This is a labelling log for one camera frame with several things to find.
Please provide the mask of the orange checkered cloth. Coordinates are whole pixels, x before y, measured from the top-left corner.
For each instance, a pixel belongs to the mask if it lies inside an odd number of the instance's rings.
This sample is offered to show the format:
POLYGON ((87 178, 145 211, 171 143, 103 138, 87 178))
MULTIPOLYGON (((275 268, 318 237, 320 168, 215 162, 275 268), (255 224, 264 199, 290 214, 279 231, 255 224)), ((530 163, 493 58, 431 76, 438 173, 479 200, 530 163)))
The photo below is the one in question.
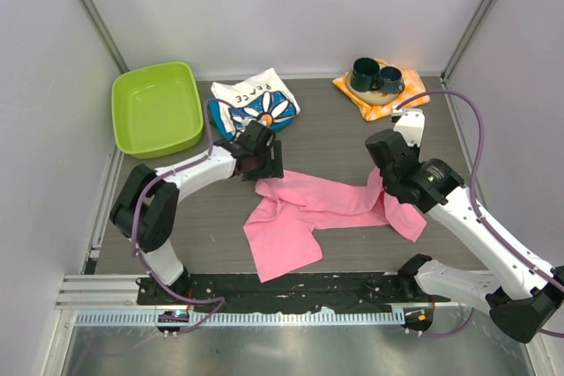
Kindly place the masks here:
MULTIPOLYGON (((386 66, 391 66, 388 65, 385 61, 381 61, 379 59, 375 60, 380 64, 380 69, 386 66)), ((428 96, 423 96, 417 98, 416 100, 412 100, 415 95, 423 93, 426 88, 419 78, 419 74, 415 70, 400 70, 403 73, 404 90, 398 94, 398 97, 394 101, 384 106, 368 105, 364 101, 356 98, 347 90, 347 88, 345 87, 345 76, 347 72, 352 71, 352 68, 349 69, 342 77, 334 79, 333 84, 336 85, 358 107, 363 119, 367 122, 371 122, 390 115, 392 108, 402 103, 403 101, 408 101, 408 107, 420 106, 430 101, 430 98, 428 96)))

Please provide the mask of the pink t shirt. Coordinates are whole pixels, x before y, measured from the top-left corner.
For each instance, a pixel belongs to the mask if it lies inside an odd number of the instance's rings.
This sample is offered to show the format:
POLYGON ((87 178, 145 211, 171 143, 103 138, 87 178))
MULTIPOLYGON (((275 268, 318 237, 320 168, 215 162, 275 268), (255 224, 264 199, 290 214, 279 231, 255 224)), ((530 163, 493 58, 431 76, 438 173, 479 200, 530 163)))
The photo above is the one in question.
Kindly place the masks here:
POLYGON ((385 192, 378 169, 364 186, 286 170, 282 179, 260 180, 255 191, 262 200, 243 231, 262 283, 320 261, 315 230, 388 225, 414 242, 427 225, 413 206, 385 192))

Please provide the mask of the dark blue mug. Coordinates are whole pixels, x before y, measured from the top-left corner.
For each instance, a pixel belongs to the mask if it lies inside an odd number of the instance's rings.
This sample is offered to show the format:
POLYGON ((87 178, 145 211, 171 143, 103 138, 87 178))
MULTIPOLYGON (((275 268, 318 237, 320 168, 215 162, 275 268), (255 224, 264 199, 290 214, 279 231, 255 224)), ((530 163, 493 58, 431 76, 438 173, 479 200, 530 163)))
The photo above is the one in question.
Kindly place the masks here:
POLYGON ((386 94, 399 94, 404 90, 403 73, 399 68, 386 66, 380 69, 379 91, 386 94))

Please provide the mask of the dark green mug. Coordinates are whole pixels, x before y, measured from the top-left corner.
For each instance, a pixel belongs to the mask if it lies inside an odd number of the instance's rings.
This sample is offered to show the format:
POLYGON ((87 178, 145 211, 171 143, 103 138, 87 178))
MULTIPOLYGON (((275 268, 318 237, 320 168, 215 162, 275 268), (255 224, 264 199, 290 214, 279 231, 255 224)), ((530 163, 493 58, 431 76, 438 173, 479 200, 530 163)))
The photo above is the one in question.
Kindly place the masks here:
POLYGON ((361 57, 354 61, 350 74, 350 86, 357 92, 379 89, 380 64, 373 58, 361 57))

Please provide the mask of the lime green plastic tub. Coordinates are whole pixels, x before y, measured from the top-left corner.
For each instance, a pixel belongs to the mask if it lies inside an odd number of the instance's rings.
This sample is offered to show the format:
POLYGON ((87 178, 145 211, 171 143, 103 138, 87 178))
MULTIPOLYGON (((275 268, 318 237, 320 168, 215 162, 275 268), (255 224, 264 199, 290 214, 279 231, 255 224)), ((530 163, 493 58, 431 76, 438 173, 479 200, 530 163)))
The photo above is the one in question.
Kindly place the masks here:
POLYGON ((118 149, 136 159, 187 150, 204 130, 197 83, 186 63, 159 63, 118 77, 111 92, 118 149))

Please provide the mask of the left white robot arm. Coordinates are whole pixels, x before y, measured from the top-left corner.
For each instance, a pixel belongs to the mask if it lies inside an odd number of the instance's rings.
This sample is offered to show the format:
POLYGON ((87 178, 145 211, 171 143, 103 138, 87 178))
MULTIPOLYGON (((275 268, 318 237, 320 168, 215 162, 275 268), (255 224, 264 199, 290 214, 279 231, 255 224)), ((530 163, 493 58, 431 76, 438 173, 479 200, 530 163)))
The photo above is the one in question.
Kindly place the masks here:
POLYGON ((244 181, 284 176, 282 143, 274 130, 252 121, 236 138, 217 140, 193 158, 155 169, 138 165, 116 197, 109 221, 130 241, 168 304, 181 303, 189 290, 189 272, 170 241, 178 204, 234 176, 244 181))

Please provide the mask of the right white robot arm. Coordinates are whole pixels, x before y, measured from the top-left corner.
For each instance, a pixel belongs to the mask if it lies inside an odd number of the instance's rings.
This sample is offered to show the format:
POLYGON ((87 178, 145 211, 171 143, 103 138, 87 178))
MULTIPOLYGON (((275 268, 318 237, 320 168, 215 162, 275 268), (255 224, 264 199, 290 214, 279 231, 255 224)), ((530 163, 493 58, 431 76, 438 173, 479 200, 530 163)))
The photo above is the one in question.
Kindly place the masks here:
POLYGON ((563 268, 532 253, 475 198, 464 179, 440 159, 419 161, 419 149, 393 129, 365 146, 386 193, 415 206, 451 231, 488 269, 451 268, 417 254, 398 271, 397 288, 410 301, 452 299, 488 315, 505 335, 529 343, 563 304, 563 268))

